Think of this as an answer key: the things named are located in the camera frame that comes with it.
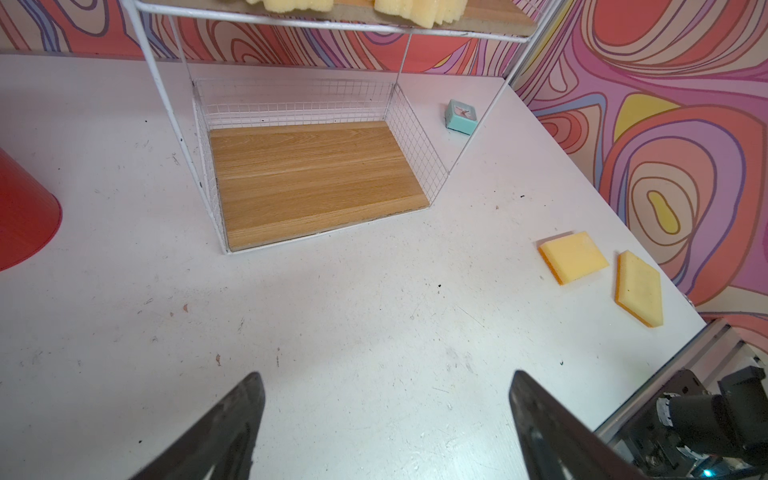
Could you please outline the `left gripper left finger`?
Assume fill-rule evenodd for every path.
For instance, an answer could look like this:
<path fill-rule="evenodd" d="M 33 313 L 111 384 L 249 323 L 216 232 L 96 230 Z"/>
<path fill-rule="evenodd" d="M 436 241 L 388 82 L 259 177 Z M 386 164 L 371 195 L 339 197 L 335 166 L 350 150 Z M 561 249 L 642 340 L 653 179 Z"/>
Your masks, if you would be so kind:
<path fill-rule="evenodd" d="M 136 479 L 247 479 L 265 408 L 262 377 L 246 375 Z"/>

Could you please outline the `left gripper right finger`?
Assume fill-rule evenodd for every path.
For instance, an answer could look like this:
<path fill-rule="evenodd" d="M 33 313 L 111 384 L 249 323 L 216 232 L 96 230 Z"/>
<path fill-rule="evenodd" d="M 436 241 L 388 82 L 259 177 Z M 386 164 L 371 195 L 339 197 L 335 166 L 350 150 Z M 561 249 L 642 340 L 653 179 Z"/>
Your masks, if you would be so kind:
<path fill-rule="evenodd" d="M 644 479 L 527 372 L 514 372 L 509 403 L 530 479 Z"/>

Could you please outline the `yellow pink smiley sponge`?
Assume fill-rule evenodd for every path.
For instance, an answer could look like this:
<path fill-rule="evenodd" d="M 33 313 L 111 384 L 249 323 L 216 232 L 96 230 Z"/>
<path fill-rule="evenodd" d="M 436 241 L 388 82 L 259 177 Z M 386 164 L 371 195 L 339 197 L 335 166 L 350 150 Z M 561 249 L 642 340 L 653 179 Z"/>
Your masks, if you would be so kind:
<path fill-rule="evenodd" d="M 374 10 L 431 29 L 459 20 L 467 4 L 467 0 L 375 0 Z"/>

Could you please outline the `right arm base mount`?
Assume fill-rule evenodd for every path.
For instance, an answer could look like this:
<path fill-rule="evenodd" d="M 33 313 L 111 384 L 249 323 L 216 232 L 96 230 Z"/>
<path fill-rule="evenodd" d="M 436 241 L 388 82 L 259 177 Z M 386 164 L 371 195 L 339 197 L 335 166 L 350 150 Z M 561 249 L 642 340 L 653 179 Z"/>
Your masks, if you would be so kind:
<path fill-rule="evenodd" d="M 765 479 L 766 373 L 747 366 L 707 390 L 683 369 L 630 409 L 608 445 L 651 479 Z"/>

